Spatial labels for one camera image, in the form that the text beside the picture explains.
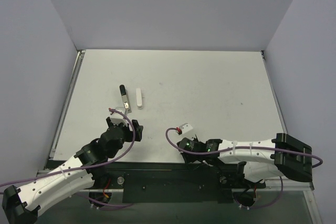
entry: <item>white eraser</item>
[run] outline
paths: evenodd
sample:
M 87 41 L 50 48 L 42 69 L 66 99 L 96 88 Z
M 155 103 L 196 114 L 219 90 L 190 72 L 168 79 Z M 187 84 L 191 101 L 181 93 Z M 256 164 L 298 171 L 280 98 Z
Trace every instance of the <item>white eraser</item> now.
M 136 95 L 136 105 L 138 106 L 139 109 L 142 109 L 142 94 L 141 94 L 141 89 L 137 88 L 135 90 Z

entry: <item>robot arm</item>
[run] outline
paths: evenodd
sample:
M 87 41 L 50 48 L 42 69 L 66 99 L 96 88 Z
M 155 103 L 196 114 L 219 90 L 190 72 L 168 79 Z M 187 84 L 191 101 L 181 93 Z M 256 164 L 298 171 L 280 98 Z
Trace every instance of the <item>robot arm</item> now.
M 227 164 L 245 162 L 245 179 L 256 183 L 262 179 L 286 176 L 299 182 L 312 181 L 312 158 L 293 155 L 276 149 L 311 154 L 311 147 L 285 133 L 278 133 L 275 139 L 255 142 L 237 142 L 221 139 L 210 139 L 206 143 L 198 141 L 190 124 L 177 128 L 183 138 L 177 143 L 179 148 L 189 152 L 206 153 L 217 150 L 228 150 L 210 155 L 193 155 L 182 152 L 185 163 L 195 161 L 206 162 L 210 165 L 218 162 Z
M 133 132 L 123 118 L 121 110 L 115 110 L 107 118 L 108 129 L 100 138 L 82 147 L 74 156 L 50 172 L 57 173 L 20 186 L 10 186 L 4 191 L 3 209 L 9 223 L 34 223 L 48 208 L 82 189 L 106 183 L 103 166 L 90 168 L 113 158 L 124 142 L 132 142 Z M 135 140 L 141 141 L 143 126 L 132 120 Z

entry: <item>red wire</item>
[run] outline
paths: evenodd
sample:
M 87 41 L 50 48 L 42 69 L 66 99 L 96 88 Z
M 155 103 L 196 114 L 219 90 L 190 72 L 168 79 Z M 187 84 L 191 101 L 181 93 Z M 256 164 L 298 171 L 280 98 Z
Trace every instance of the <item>red wire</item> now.
M 109 198 L 109 196 L 105 193 L 105 190 L 109 187 L 110 182 L 111 182 L 111 179 L 109 178 L 109 181 L 107 182 L 106 187 L 103 189 L 103 195 L 104 195 L 106 198 Z

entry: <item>white table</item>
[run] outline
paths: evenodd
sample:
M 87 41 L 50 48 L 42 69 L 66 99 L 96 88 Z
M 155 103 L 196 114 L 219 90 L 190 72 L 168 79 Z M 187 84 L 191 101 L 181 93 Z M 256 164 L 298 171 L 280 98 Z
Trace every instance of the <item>white table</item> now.
M 120 161 L 182 163 L 164 134 L 185 122 L 201 141 L 256 141 L 283 132 L 260 52 L 86 50 L 54 160 L 68 159 L 107 129 L 108 108 L 122 106 L 121 84 L 129 93 L 129 117 L 144 130 Z M 142 110 L 136 88 L 142 89 Z

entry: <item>gray wall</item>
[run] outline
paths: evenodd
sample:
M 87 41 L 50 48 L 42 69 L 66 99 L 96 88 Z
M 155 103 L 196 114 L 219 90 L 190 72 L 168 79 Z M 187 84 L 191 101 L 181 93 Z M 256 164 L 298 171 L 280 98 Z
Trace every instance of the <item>gray wall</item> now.
M 76 55 L 50 0 L 0 0 L 0 184 L 43 167 Z
M 336 0 L 293 0 L 266 50 L 290 134 L 325 163 L 314 170 L 324 223 L 335 223 Z
M 51 0 L 79 49 L 265 49 L 292 0 Z

